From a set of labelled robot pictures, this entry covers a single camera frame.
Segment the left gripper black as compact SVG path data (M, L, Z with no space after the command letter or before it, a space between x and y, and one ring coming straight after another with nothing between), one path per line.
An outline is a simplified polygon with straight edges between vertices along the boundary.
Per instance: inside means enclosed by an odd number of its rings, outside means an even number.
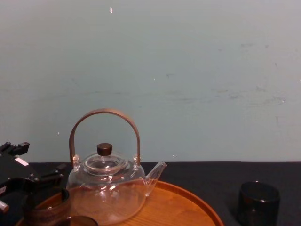
M39 174L23 159L16 157L26 154L30 144L23 142L18 145L5 142L0 146L0 186L7 186L12 179L25 178L29 180L39 179L41 183L60 183L64 177L66 164L58 165L53 171Z

